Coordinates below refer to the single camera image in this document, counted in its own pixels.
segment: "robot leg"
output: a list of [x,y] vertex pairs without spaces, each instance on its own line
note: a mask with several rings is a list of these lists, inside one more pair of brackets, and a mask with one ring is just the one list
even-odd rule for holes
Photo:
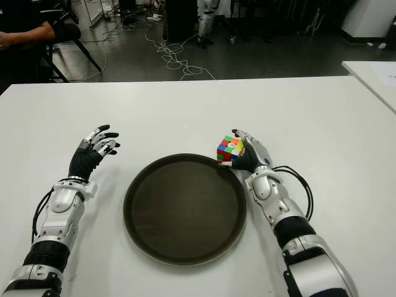
[[205,47],[204,40],[209,32],[210,24],[212,23],[213,14],[213,0],[204,0],[204,14],[199,19],[198,43]]
[[216,18],[216,11],[218,9],[218,6],[220,4],[220,0],[213,0],[213,17],[210,19],[210,25],[209,25],[209,31],[208,33],[210,33],[213,29],[213,24],[215,23],[215,18]]

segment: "white table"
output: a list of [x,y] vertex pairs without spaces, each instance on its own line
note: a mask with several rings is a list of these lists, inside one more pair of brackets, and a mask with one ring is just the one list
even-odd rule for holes
[[[123,146],[92,174],[100,190],[87,202],[63,296],[286,296],[280,250],[250,198],[237,245],[207,265],[151,260],[124,227],[124,195],[144,166],[174,153],[214,157],[238,127],[309,181],[312,225],[360,296],[393,296],[396,118],[373,97],[354,77],[14,85],[0,97],[0,280],[22,263],[35,207],[66,176],[81,138],[109,123]],[[305,211],[298,182],[286,186]]]
[[396,114],[396,62],[345,61],[342,66]]

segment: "black sleeve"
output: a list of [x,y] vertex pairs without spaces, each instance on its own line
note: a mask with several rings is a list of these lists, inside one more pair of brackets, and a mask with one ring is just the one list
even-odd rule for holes
[[18,0],[18,2],[19,2],[19,11],[26,26],[24,31],[29,31],[34,28],[37,28],[43,22],[45,22],[45,19],[40,13],[40,11],[38,11],[38,9],[30,0]]

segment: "rubik's cube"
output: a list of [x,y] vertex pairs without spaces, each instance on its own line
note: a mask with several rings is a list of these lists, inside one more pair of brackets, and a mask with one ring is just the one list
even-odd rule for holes
[[240,139],[225,136],[217,148],[217,161],[232,161],[238,159],[243,152],[243,143]]

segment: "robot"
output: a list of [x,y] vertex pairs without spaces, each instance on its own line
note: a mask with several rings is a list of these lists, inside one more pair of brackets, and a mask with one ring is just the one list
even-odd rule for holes
[[[95,195],[96,184],[89,181],[92,171],[106,155],[115,155],[117,133],[103,133],[109,125],[94,129],[77,148],[69,177],[60,180],[44,196],[33,219],[32,247],[23,265],[10,280],[2,297],[60,296],[62,273],[77,236],[84,203]],[[245,180],[261,207],[283,251],[287,267],[283,276],[290,297],[357,297],[358,292],[341,263],[325,241],[288,196],[282,178],[273,170],[267,149],[241,130],[233,130],[244,144],[238,159],[220,166],[250,171]],[[40,232],[35,222],[40,211],[46,218]]]
[[199,19],[198,29],[198,45],[202,48],[213,44],[208,35],[212,31],[219,4],[220,0],[204,0],[204,14]]

